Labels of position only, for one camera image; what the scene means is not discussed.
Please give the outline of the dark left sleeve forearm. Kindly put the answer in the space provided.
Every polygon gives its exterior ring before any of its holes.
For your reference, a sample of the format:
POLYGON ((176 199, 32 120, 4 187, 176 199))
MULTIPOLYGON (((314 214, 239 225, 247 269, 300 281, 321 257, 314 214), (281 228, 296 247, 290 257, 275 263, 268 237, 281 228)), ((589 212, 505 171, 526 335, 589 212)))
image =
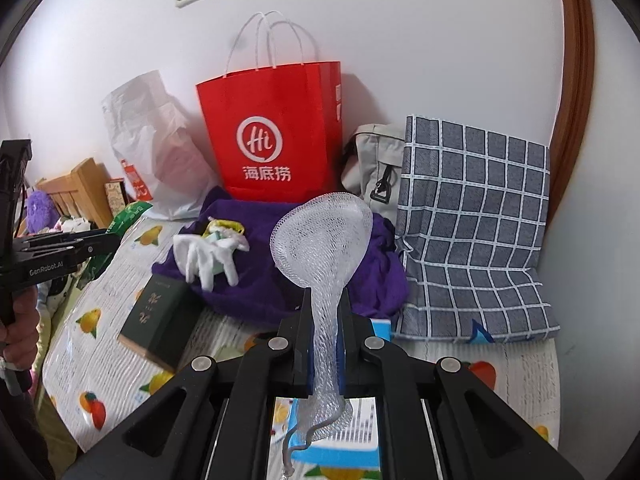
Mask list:
POLYGON ((1 381, 1 478, 54 479, 46 440, 28 393, 12 396, 1 381))

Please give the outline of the person's left hand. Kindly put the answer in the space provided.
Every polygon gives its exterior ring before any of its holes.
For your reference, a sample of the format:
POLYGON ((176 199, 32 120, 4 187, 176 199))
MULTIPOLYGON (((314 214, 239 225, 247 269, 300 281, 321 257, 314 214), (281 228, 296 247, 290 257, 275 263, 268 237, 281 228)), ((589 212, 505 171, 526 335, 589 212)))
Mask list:
POLYGON ((1 327, 3 357, 18 370, 29 370, 37 355, 39 314, 36 304, 37 289, 35 286, 26 288, 13 301, 15 321, 1 327))

